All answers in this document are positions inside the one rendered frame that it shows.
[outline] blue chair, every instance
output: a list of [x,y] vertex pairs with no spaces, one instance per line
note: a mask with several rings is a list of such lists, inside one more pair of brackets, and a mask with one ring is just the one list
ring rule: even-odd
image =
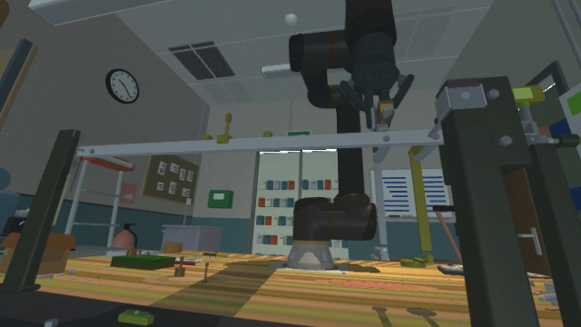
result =
[[0,229],[4,230],[8,217],[14,216],[16,206],[20,202],[20,194],[2,191],[10,185],[10,173],[6,169],[0,168]]

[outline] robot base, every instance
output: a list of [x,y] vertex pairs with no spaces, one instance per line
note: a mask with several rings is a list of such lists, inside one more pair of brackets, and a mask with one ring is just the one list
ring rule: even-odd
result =
[[295,241],[290,249],[287,266],[304,270],[328,270],[333,269],[335,264],[328,242]]

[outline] ceiling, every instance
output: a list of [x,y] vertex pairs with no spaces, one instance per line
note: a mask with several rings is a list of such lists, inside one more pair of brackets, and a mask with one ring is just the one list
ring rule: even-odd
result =
[[[416,76],[412,90],[440,86],[493,1],[392,1],[398,29],[396,60],[402,74]],[[298,17],[295,26],[285,23],[290,13]],[[197,95],[210,106],[220,106],[306,98],[299,74],[265,80],[261,68],[289,62],[291,35],[343,29],[345,2],[172,0],[116,15]],[[233,75],[198,80],[169,50],[209,42]],[[220,59],[213,51],[209,58]],[[329,72],[330,84],[349,79],[344,70]]]

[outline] screw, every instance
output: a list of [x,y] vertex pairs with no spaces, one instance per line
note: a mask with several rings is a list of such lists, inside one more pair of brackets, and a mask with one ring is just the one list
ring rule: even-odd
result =
[[488,91],[487,98],[490,100],[494,100],[494,99],[498,98],[499,95],[500,95],[500,92],[497,89],[492,89],[492,90]]
[[510,137],[508,135],[504,135],[504,136],[502,136],[501,138],[498,139],[498,142],[502,146],[511,145],[512,144],[512,137]]

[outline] clock face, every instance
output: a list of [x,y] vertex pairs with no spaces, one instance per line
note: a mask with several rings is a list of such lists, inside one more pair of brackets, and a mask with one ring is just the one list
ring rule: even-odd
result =
[[113,69],[105,78],[107,91],[122,104],[132,104],[139,96],[139,85],[129,72],[123,69]]

